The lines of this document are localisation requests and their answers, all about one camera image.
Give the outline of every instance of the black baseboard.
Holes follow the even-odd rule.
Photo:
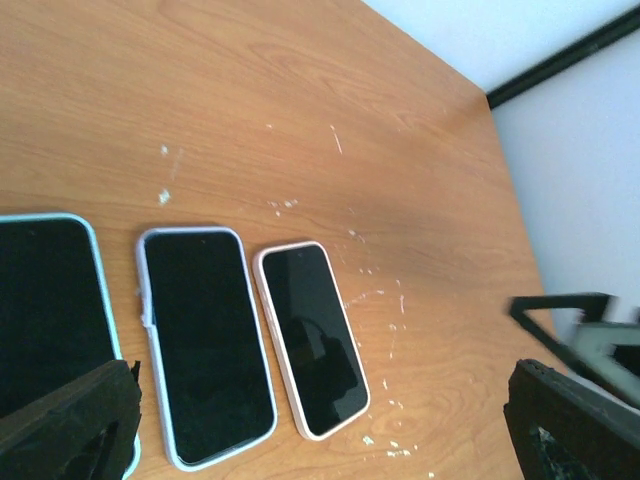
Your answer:
[[[640,28],[640,5],[487,94],[494,109]]]

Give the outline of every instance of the white wall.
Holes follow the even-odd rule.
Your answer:
[[[364,0],[488,92],[639,0]]]
[[[547,293],[640,306],[640,31],[493,111]],[[555,315],[561,338],[571,315]]]

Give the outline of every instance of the phone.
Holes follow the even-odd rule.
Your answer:
[[[329,256],[317,242],[268,248],[254,274],[296,427],[324,440],[370,403]]]
[[[96,235],[70,213],[0,216],[0,418],[121,359]],[[136,436],[124,478],[140,459]]]
[[[278,417],[238,235],[154,228],[136,258],[169,460],[200,470],[268,438]]]

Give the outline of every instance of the wooden table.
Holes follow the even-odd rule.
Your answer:
[[[502,313],[540,286],[478,88],[357,0],[5,0],[0,25],[0,208],[97,231],[123,354],[143,365],[134,479],[522,478],[507,380],[548,356]],[[328,248],[372,404],[303,440],[267,341],[274,435],[183,474],[164,455],[133,247],[152,225],[214,223],[249,257]]]

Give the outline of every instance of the black screen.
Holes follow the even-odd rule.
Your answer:
[[[0,222],[0,417],[114,358],[88,232]]]
[[[263,437],[275,418],[240,243],[158,233],[145,251],[178,455],[201,463]]]
[[[309,430],[321,436],[368,401],[327,257],[309,245],[269,253],[263,268]]]

